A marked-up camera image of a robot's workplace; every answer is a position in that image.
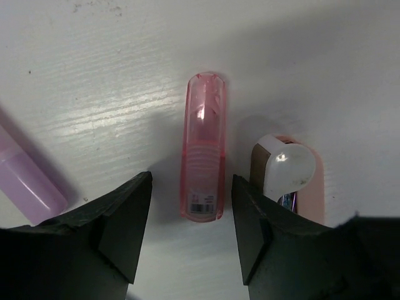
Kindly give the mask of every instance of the barcode label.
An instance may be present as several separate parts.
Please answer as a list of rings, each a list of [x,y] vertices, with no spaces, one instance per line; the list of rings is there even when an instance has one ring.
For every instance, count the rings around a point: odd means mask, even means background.
[[[188,209],[193,214],[214,214],[217,197],[213,194],[190,192],[187,195]]]
[[[196,214],[212,214],[214,213],[213,204],[192,204],[191,213]]]

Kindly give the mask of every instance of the barcode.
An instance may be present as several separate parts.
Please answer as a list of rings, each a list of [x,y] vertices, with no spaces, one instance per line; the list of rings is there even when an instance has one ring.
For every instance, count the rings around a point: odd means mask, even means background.
[[[191,212],[196,214],[212,214],[214,212],[213,204],[192,204]]]

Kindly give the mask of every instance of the purple object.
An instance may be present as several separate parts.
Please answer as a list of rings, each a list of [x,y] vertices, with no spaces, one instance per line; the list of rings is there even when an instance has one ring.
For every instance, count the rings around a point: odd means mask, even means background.
[[[34,225],[67,207],[65,197],[1,126],[0,189]]]

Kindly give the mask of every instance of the translucent pink tube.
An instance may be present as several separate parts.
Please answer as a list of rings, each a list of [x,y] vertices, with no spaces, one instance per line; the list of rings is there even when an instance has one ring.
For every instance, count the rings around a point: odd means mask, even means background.
[[[64,196],[1,126],[0,189],[34,225],[67,206]]]
[[[195,222],[224,210],[226,91],[213,73],[187,85],[181,166],[181,215]]]

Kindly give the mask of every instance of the white table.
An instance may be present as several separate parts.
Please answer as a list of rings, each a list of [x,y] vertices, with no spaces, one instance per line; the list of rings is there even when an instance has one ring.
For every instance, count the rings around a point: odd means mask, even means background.
[[[0,123],[70,209],[152,171],[131,295],[248,299],[229,201],[179,217],[187,81],[229,81],[227,185],[260,136],[290,134],[324,161],[327,225],[398,216],[400,1],[357,2],[0,0]],[[26,223],[0,194],[0,226]]]

